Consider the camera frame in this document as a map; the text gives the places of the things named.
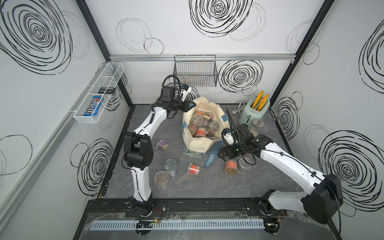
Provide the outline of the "orange label seed jar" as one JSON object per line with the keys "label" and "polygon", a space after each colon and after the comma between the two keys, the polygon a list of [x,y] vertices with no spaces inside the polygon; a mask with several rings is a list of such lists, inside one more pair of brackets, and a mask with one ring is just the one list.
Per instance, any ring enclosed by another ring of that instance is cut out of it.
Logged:
{"label": "orange label seed jar", "polygon": [[238,164],[234,160],[228,160],[226,161],[225,169],[226,174],[235,175],[238,173]]}

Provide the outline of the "clear purple seed jar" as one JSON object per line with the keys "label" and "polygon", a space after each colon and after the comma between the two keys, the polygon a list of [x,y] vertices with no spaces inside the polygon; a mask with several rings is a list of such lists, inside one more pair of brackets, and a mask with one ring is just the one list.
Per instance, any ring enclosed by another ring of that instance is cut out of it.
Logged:
{"label": "clear purple seed jar", "polygon": [[168,145],[168,143],[165,140],[161,139],[156,144],[156,148],[159,151],[161,151],[162,153],[165,153],[170,148],[170,146]]}

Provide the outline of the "cream canvas tote bag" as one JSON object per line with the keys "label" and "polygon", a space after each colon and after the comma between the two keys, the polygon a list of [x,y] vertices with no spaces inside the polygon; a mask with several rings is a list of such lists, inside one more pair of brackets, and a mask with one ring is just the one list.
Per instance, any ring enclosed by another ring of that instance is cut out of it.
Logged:
{"label": "cream canvas tote bag", "polygon": [[183,154],[202,158],[212,146],[222,143],[222,131],[230,127],[230,122],[220,105],[205,97],[193,102],[196,106],[183,114]]}

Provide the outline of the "red label seed jar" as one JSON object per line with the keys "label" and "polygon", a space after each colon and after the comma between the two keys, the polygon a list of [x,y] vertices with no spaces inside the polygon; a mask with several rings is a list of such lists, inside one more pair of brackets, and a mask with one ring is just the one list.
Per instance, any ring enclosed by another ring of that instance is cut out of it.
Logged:
{"label": "red label seed jar", "polygon": [[200,166],[198,166],[198,165],[196,165],[196,164],[194,164],[192,162],[189,163],[188,170],[187,170],[187,175],[189,175],[189,176],[197,176],[197,175],[199,175],[200,171],[201,171],[201,167]]}

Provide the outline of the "grey label seed jar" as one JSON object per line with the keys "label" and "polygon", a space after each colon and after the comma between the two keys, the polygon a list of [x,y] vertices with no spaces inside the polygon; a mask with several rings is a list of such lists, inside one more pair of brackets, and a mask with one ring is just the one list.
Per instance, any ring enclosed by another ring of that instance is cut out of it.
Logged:
{"label": "grey label seed jar", "polygon": [[168,159],[165,162],[165,171],[171,177],[175,177],[178,174],[178,163],[174,159]]}

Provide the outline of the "clear brown seed jar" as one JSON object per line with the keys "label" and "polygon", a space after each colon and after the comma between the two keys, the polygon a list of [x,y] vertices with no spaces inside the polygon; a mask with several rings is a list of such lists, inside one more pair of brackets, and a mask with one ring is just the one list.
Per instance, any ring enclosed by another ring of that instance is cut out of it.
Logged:
{"label": "clear brown seed jar", "polygon": [[157,186],[166,186],[169,182],[170,176],[166,171],[158,171],[154,176],[154,182]]}

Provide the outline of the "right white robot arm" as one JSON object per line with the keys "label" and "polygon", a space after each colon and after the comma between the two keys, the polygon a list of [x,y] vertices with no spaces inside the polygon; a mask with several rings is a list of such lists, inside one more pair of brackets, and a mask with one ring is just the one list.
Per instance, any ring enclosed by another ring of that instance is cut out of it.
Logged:
{"label": "right white robot arm", "polygon": [[254,136],[245,125],[223,129],[225,146],[218,157],[226,162],[250,154],[264,160],[290,177],[302,192],[269,190],[261,198],[261,206],[268,212],[286,210],[306,213],[320,224],[328,224],[343,205],[340,179],[335,174],[324,174],[299,161],[269,137]]}

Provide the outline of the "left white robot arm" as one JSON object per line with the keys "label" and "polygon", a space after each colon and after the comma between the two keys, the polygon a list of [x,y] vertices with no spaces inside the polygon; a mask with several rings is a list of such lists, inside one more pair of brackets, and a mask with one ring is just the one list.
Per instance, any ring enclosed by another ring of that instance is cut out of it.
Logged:
{"label": "left white robot arm", "polygon": [[171,112],[184,113],[193,109],[196,104],[187,100],[192,88],[186,84],[179,87],[163,86],[160,97],[150,105],[151,112],[143,123],[133,132],[124,135],[123,160],[132,172],[134,180],[134,207],[150,212],[153,208],[153,194],[150,187],[149,166],[153,161],[154,149],[152,137],[161,123],[168,118]]}

